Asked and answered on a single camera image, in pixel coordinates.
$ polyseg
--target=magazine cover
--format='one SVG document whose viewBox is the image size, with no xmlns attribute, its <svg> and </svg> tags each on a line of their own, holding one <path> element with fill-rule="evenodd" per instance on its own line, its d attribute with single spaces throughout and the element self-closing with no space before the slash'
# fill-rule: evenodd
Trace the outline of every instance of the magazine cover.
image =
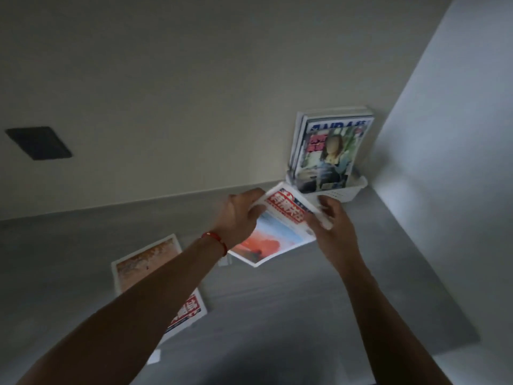
<svg viewBox="0 0 513 385">
<path fill-rule="evenodd" d="M 316 239 L 304 221 L 305 212 L 314 213 L 324 227 L 331 227 L 331 222 L 315 206 L 285 182 L 254 203 L 258 204 L 265 205 L 267 210 L 256 221 L 255 230 L 229 251 L 253 267 Z"/>
<path fill-rule="evenodd" d="M 175 234 L 172 234 L 112 262 L 111 269 L 114 276 L 116 295 L 119 296 L 151 272 L 176 257 L 180 252 L 182 252 L 182 249 Z M 200 292 L 198 289 L 195 289 L 187 299 L 187 302 L 180 308 L 176 317 L 171 321 L 160 343 L 184 328 L 189 327 L 189 325 L 206 314 L 207 308 L 203 303 Z"/>
<path fill-rule="evenodd" d="M 301 193 L 343 188 L 373 117 L 308 122 L 294 177 Z"/>
</svg>

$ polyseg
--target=red string bracelet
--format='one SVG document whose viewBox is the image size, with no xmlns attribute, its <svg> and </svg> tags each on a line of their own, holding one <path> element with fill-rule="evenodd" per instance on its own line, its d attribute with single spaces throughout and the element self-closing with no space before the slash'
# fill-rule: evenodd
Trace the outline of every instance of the red string bracelet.
<svg viewBox="0 0 513 385">
<path fill-rule="evenodd" d="M 201 235 L 202 238 L 205 238 L 206 236 L 214 238 L 215 240 L 217 240 L 219 243 L 221 243 L 223 245 L 223 248 L 224 248 L 224 251 L 225 251 L 225 253 L 223 254 L 223 257 L 228 253 L 228 247 L 226 247 L 226 243 L 223 242 L 223 239 L 221 239 L 221 237 L 218 234 L 213 233 L 212 231 L 209 231 L 209 232 L 204 233 L 203 235 Z"/>
</svg>

